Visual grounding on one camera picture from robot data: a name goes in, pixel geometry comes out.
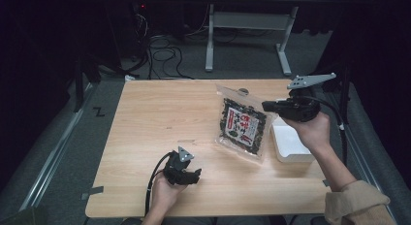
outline cable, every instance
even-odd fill
[[[189,37],[189,36],[192,36],[192,35],[196,35],[196,34],[198,34],[198,33],[202,33],[202,32],[204,32],[204,31],[207,30],[207,28],[203,28],[203,27],[205,26],[205,23],[206,23],[206,18],[207,18],[207,15],[208,15],[208,10],[209,10],[209,5],[206,6],[205,18],[203,19],[203,23],[202,23],[202,25],[200,26],[200,28],[199,28],[197,31],[194,31],[193,33],[186,34],[186,35],[185,35],[186,37]]]
[[[122,68],[120,68],[120,67],[111,65],[109,62],[104,61],[103,59],[95,56],[94,54],[87,53],[87,56],[88,56],[89,58],[91,58],[94,62],[101,63],[101,64],[103,64],[104,66],[106,66],[106,67],[114,70],[117,74],[120,74],[120,75],[123,75],[123,76],[129,75],[129,76],[132,76],[132,77],[134,77],[134,78],[139,78],[139,77],[140,77],[140,75],[133,74],[133,73],[129,72],[129,70],[124,70],[124,69],[122,69]]]
[[[291,220],[290,220],[290,224],[289,225],[293,225],[294,224],[294,221],[296,221],[296,218],[298,217],[298,215],[296,214],[296,215],[294,215],[292,218],[291,218]]]
[[[326,221],[326,218],[324,216],[316,216],[311,218],[311,220],[309,221],[310,225],[316,225],[316,224],[323,224]]]
[[[165,42],[165,44],[162,44],[160,47],[156,47],[154,44],[157,42],[163,41]],[[150,73],[154,72],[157,77],[159,78],[159,80],[177,80],[177,79],[190,79],[193,80],[193,78],[189,77],[189,76],[185,76],[183,74],[181,74],[181,72],[179,71],[179,66],[182,62],[182,52],[180,48],[177,47],[173,47],[170,44],[170,41],[166,38],[158,38],[153,40],[150,45],[149,45],[149,49],[150,49],[150,60],[151,60],[151,65],[150,65]],[[161,58],[158,57],[159,54],[161,53],[170,53],[171,55],[169,57],[166,58]],[[177,72],[177,76],[171,75],[169,73],[166,72],[166,64],[175,58],[179,58],[178,62],[175,66],[175,70]],[[168,77],[168,78],[160,78],[158,76],[158,74],[154,71],[154,63],[153,60],[156,60],[158,62],[162,62],[162,71],[163,73]]]
[[[137,34],[137,36],[138,36],[138,38],[139,38],[139,31],[140,31],[140,29],[142,28],[142,22],[144,21],[144,24],[145,24],[145,29],[144,29],[144,35],[142,36],[143,38],[145,38],[145,36],[147,35],[147,31],[148,31],[148,22],[147,22],[147,20],[145,19],[145,17],[144,16],[142,16],[142,15],[140,15],[140,14],[136,14],[136,18],[139,18],[140,19],[140,26],[139,26],[139,30],[135,30],[135,32],[136,32],[136,34]]]
[[[327,106],[328,108],[330,108],[332,110],[332,112],[335,114],[335,118],[337,120],[338,130],[339,130],[340,139],[341,139],[341,146],[342,146],[342,154],[341,154],[342,157],[341,157],[341,159],[342,159],[342,163],[344,163],[344,165],[347,166],[347,159],[348,159],[347,138],[346,138],[346,135],[345,135],[344,123],[343,123],[343,119],[341,117],[341,114],[339,114],[337,109],[334,106],[332,106],[330,103],[328,103],[327,101],[318,99],[316,97],[295,96],[294,98],[313,100],[313,101],[319,102],[320,104],[323,104],[323,105]]]
[[[241,32],[240,29],[239,29],[239,30],[237,30],[237,33],[242,35],[242,36],[246,36],[246,37],[264,37],[264,36],[272,34],[274,31],[275,30],[263,30],[261,32],[261,34],[250,34],[250,33]]]
[[[163,156],[163,158],[160,159],[160,161],[158,162],[158,164],[156,165],[156,167],[154,168],[153,173],[151,174],[151,178],[150,181],[148,182],[148,186],[147,186],[147,192],[145,194],[145,214],[144,216],[146,216],[148,214],[149,208],[150,208],[150,196],[151,196],[151,188],[153,185],[153,180],[154,178],[157,176],[157,170],[158,167],[161,165],[161,163],[169,156],[171,156],[173,153],[169,152],[167,153],[165,156]]]
[[[149,48],[147,51],[148,51],[148,56],[149,56],[148,57],[148,76],[147,76],[147,79],[151,80],[151,73],[154,72],[153,65],[152,65],[153,57],[152,57],[152,54],[151,54],[151,49]]]
[[[82,225],[87,225],[89,219],[90,218],[88,216],[86,216],[85,219],[84,219],[84,222],[82,223]]]
[[[214,36],[213,40],[214,40],[215,42],[217,42],[217,43],[222,43],[222,44],[228,44],[228,43],[232,42],[233,40],[235,40],[235,39],[237,38],[237,35],[238,35],[237,32],[231,31],[229,28],[215,28],[215,31],[216,31],[216,32],[219,31],[220,33],[221,33],[221,31],[229,31],[230,34],[233,34],[233,33],[234,33],[234,37],[231,38],[231,39],[228,40],[228,41],[219,41],[219,40],[217,40],[217,39],[215,38],[215,36]]]

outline white box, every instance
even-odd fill
[[[309,149],[301,143],[297,131],[287,125],[281,117],[274,120],[271,129],[279,161],[312,162],[315,160]]]

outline beige sleeve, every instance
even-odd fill
[[[325,217],[331,224],[394,224],[385,205],[390,199],[365,181],[358,180],[341,192],[327,193]]]

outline clear plastic packaging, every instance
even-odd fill
[[[218,144],[235,150],[240,156],[262,163],[269,128],[277,115],[264,112],[263,100],[246,90],[233,90],[217,85],[221,95]]]

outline metal stand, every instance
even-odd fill
[[[248,13],[228,13],[215,12],[214,5],[209,8],[208,17],[208,42],[205,57],[205,71],[212,72],[214,59],[213,30],[214,27],[225,28],[249,28],[249,29],[270,29],[283,30],[284,38],[281,44],[276,45],[276,51],[281,62],[281,67],[285,76],[291,75],[290,66],[285,54],[285,47],[290,38],[291,30],[296,19],[299,7],[293,7],[289,15],[268,15],[268,14],[248,14]]]

